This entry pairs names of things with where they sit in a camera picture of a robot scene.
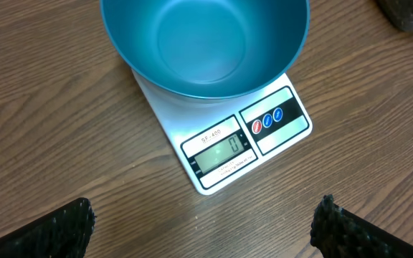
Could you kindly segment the white digital kitchen scale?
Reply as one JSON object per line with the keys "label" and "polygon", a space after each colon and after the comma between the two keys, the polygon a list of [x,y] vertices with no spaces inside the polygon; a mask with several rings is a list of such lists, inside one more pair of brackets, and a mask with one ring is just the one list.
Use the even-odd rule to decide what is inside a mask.
{"label": "white digital kitchen scale", "polygon": [[195,189],[211,195],[313,130],[287,75],[241,97],[176,95],[134,75]]}

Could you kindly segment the blue metal bowl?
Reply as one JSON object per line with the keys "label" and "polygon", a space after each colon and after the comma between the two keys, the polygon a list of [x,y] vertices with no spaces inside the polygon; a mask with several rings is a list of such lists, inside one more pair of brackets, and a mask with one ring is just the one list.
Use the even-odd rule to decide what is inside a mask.
{"label": "blue metal bowl", "polygon": [[266,87],[298,58],[310,26],[308,0],[101,0],[100,10],[134,72],[199,99]]}

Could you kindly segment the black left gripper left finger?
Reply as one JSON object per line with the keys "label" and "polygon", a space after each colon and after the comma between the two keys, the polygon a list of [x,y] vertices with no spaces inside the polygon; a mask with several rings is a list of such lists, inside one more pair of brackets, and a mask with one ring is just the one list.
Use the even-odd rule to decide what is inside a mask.
{"label": "black left gripper left finger", "polygon": [[87,198],[78,198],[0,238],[0,257],[83,258],[95,229]]}

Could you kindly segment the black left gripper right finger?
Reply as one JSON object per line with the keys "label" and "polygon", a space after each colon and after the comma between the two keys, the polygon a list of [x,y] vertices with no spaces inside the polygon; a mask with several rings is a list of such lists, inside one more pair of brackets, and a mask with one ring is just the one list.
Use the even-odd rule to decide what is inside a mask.
{"label": "black left gripper right finger", "polygon": [[310,245],[324,258],[413,258],[413,245],[336,205],[332,195],[314,211]]}

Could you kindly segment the clear plastic container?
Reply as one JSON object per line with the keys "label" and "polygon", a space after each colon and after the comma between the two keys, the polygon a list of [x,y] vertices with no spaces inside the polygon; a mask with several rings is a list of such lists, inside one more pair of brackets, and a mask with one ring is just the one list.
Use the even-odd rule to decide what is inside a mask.
{"label": "clear plastic container", "polygon": [[387,19],[403,32],[413,32],[413,0],[376,0]]}

